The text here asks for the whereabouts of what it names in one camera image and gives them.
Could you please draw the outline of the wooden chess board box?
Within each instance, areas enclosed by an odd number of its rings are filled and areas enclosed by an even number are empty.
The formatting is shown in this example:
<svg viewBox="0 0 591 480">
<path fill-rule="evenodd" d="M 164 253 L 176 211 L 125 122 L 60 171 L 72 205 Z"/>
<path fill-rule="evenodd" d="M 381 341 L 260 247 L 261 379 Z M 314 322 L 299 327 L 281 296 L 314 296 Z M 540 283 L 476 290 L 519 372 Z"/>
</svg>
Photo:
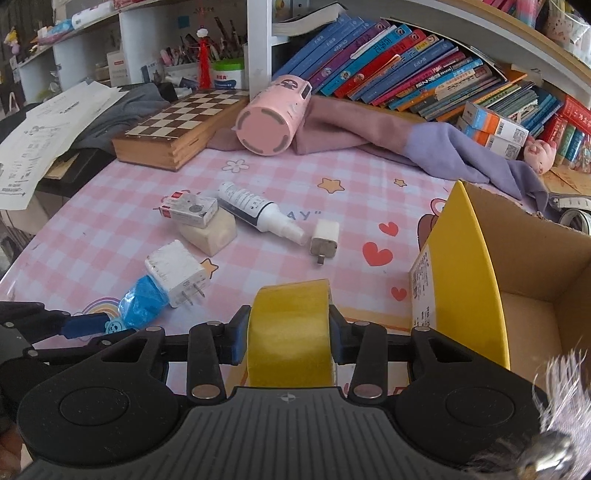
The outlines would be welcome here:
<svg viewBox="0 0 591 480">
<path fill-rule="evenodd" d="M 199 90 L 114 137 L 116 157 L 177 171 L 204 150 L 218 130 L 235 125 L 247 103 L 245 90 Z"/>
</svg>

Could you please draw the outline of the yellow tape roll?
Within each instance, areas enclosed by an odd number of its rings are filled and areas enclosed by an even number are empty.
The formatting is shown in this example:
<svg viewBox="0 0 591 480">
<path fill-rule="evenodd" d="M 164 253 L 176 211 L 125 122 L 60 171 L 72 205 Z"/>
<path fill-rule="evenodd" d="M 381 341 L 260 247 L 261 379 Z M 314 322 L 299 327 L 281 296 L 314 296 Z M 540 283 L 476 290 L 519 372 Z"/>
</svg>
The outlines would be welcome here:
<svg viewBox="0 0 591 480">
<path fill-rule="evenodd" d="M 249 314 L 246 363 L 249 385 L 318 388 L 335 385 L 329 281 L 263 287 Z"/>
</svg>

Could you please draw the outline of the grey cloth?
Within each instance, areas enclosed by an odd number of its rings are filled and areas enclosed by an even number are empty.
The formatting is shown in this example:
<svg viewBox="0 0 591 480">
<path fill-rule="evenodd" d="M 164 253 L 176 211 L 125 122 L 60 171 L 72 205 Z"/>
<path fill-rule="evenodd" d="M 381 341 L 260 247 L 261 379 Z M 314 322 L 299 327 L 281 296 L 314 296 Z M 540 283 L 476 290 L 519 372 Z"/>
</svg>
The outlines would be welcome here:
<svg viewBox="0 0 591 480">
<path fill-rule="evenodd" d="M 98 149 L 115 154 L 112 140 L 177 100 L 171 83 L 145 83 L 131 88 L 100 114 L 74 140 L 72 150 Z"/>
</svg>

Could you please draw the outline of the blue wrapper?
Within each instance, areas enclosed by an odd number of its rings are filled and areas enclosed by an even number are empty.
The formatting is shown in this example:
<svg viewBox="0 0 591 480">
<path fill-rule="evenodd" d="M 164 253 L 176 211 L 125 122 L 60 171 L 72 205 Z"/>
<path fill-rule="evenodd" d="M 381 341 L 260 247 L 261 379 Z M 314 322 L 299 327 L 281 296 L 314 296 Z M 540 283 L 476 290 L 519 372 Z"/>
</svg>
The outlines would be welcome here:
<svg viewBox="0 0 591 480">
<path fill-rule="evenodd" d="M 167 304 L 167 296 L 144 275 L 119 301 L 119 317 L 127 329 L 139 330 L 154 321 Z"/>
</svg>

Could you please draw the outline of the pink purple cloth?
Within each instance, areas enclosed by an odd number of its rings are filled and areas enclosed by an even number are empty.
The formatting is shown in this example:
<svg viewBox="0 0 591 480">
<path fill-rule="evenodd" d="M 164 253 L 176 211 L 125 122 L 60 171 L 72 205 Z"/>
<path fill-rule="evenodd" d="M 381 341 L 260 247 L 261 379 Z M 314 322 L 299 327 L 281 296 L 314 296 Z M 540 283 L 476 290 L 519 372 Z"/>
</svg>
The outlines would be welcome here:
<svg viewBox="0 0 591 480">
<path fill-rule="evenodd" d="M 245 149 L 235 127 L 219 130 L 207 147 Z M 490 184 L 517 200 L 530 200 L 543 214 L 549 207 L 549 193 L 529 165 L 491 152 L 448 123 L 415 123 L 384 110 L 315 95 L 290 148 L 298 155 L 360 148 L 432 177 Z"/>
</svg>

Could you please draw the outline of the white green lid jar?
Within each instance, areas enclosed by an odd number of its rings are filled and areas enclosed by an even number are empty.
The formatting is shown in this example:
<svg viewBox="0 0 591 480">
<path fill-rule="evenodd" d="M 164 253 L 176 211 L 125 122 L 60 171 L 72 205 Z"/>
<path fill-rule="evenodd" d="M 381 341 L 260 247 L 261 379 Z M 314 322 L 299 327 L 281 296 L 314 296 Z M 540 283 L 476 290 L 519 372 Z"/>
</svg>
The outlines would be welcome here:
<svg viewBox="0 0 591 480">
<path fill-rule="evenodd" d="M 239 57 L 214 62 L 212 66 L 212 80 L 215 89 L 247 89 L 245 60 L 242 57 Z"/>
</svg>

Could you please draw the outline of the beige eraser block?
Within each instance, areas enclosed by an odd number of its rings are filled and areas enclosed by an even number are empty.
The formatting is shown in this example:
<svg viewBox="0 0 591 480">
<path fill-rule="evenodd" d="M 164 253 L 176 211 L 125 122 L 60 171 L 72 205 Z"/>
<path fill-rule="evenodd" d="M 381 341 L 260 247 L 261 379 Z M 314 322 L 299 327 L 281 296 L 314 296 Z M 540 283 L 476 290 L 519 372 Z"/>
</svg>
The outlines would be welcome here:
<svg viewBox="0 0 591 480">
<path fill-rule="evenodd" d="M 219 209 L 203 228 L 178 223 L 177 230 L 186 241 L 208 257 L 228 246 L 238 234 L 235 216 L 223 209 Z"/>
</svg>

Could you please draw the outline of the yellow cardboard box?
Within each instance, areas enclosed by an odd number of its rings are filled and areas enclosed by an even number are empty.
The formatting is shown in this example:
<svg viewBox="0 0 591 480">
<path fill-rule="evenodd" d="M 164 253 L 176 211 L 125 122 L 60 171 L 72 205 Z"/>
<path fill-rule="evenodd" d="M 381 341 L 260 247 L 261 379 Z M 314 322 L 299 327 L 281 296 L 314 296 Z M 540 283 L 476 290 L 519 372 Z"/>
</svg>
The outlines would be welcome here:
<svg viewBox="0 0 591 480">
<path fill-rule="evenodd" d="M 420 223 L 412 318 L 540 388 L 548 363 L 590 353 L 590 238 L 457 182 Z"/>
</svg>

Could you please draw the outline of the large white plug charger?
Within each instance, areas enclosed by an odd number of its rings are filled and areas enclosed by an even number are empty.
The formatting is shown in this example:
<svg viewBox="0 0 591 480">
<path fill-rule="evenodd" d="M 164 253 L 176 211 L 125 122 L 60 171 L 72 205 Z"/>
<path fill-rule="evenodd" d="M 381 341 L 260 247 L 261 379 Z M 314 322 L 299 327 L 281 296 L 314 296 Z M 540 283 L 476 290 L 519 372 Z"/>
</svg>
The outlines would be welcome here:
<svg viewBox="0 0 591 480">
<path fill-rule="evenodd" d="M 179 240 L 150 253 L 144 265 L 171 308 L 178 308 L 185 302 L 191 304 L 196 297 L 205 297 L 209 274 Z"/>
</svg>

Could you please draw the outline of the red pen figure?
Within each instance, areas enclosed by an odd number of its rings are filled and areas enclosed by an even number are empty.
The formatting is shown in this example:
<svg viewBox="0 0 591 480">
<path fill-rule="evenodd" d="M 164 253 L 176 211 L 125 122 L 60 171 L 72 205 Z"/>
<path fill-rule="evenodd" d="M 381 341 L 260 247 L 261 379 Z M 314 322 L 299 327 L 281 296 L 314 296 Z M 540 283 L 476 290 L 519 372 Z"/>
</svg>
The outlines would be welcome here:
<svg viewBox="0 0 591 480">
<path fill-rule="evenodd" d="M 198 84 L 201 90 L 211 89 L 211 62 L 209 62 L 209 41 L 208 30 L 200 28 L 197 30 L 198 39 L 198 64 L 199 80 Z"/>
</svg>

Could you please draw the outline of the white bookshelf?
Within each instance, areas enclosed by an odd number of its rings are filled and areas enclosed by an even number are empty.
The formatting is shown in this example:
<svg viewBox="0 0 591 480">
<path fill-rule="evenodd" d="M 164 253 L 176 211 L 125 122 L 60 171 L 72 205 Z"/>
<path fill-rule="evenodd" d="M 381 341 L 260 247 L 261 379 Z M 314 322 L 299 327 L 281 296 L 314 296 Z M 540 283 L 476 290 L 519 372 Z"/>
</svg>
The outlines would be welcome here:
<svg viewBox="0 0 591 480">
<path fill-rule="evenodd" d="M 390 17 L 473 46 L 495 60 L 522 67 L 578 99 L 590 103 L 590 69 L 542 33 L 482 1 L 348 1 L 349 13 L 365 18 Z M 190 27 L 214 28 L 214 17 L 245 21 L 249 90 L 270 81 L 273 46 L 272 1 L 141 1 L 113 11 L 16 65 L 24 98 L 34 102 L 56 79 L 63 89 L 91 76 L 108 53 L 109 26 L 120 36 L 120 50 L 133 83 L 141 68 L 162 47 L 180 38 L 177 19 L 190 16 Z"/>
</svg>

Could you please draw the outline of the pink pig toy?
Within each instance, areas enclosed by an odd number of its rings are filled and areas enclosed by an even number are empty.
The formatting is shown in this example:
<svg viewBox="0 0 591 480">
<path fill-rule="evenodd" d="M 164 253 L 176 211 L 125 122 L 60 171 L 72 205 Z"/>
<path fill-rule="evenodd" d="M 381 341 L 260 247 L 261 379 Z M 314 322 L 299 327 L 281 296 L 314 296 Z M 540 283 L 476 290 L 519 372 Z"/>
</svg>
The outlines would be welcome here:
<svg viewBox="0 0 591 480">
<path fill-rule="evenodd" d="M 524 148 L 524 162 L 538 175 L 544 175 L 554 165 L 556 152 L 557 144 L 555 141 L 546 142 L 529 137 Z"/>
</svg>

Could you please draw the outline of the small white usb charger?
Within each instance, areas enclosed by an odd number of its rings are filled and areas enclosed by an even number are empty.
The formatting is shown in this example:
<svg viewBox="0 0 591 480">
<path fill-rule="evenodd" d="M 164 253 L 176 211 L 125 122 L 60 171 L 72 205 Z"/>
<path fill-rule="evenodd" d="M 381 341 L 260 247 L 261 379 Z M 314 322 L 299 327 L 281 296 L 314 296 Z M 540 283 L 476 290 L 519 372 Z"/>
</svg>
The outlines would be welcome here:
<svg viewBox="0 0 591 480">
<path fill-rule="evenodd" d="M 314 234 L 311 236 L 310 253 L 318 265 L 324 265 L 326 259 L 335 257 L 339 246 L 339 222 L 334 220 L 318 220 Z"/>
</svg>

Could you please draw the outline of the small red white box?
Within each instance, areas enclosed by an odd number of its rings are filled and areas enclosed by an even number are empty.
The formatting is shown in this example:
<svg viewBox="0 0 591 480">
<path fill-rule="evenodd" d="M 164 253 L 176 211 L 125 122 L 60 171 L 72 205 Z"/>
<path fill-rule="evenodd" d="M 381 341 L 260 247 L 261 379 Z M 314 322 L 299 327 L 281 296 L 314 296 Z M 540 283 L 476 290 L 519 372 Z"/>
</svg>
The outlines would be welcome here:
<svg viewBox="0 0 591 480">
<path fill-rule="evenodd" d="M 174 222 L 205 228 L 218 210 L 217 199 L 188 191 L 176 191 L 164 197 L 158 211 Z"/>
</svg>

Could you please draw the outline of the white spray bottle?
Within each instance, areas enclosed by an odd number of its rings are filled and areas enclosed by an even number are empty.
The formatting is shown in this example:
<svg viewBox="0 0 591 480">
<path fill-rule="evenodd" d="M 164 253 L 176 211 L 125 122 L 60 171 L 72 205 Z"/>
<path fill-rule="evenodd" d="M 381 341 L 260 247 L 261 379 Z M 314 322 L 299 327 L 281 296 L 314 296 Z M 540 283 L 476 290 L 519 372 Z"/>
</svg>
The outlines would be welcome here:
<svg viewBox="0 0 591 480">
<path fill-rule="evenodd" d="M 273 233 L 303 246 L 307 234 L 297 223 L 280 211 L 269 199 L 252 193 L 232 182 L 222 182 L 217 189 L 218 205 L 262 233 Z"/>
</svg>

